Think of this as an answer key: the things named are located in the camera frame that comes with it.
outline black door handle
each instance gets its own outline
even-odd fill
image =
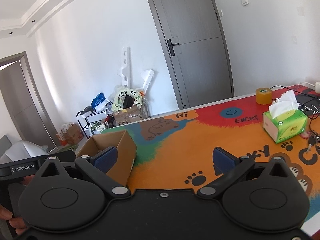
[[[168,46],[169,46],[169,51],[170,51],[171,57],[175,56],[175,53],[174,53],[174,50],[173,50],[173,46],[178,46],[180,44],[179,43],[172,44],[171,40],[167,40],[167,43],[168,43]]]

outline blue gripper pad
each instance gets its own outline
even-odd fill
[[[214,165],[223,173],[232,170],[240,163],[239,158],[233,156],[231,153],[225,151],[220,147],[215,147],[212,153],[212,160]]]
[[[107,173],[113,165],[116,164],[118,159],[118,150],[114,146],[99,152],[90,158],[90,163],[103,173]]]

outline white tissue paper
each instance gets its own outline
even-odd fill
[[[273,101],[271,106],[269,106],[272,119],[287,111],[298,109],[299,103],[297,103],[297,99],[293,90],[285,92],[280,98],[277,98],[276,101]]]

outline smiley face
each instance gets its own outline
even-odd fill
[[[238,107],[229,107],[220,112],[220,116],[224,118],[236,118],[241,116],[242,110]]]

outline gray door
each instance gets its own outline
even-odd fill
[[[55,148],[33,103],[19,61],[0,71],[0,90],[22,139],[47,145],[49,151]]]
[[[231,73],[212,0],[153,1],[183,107],[231,98]]]

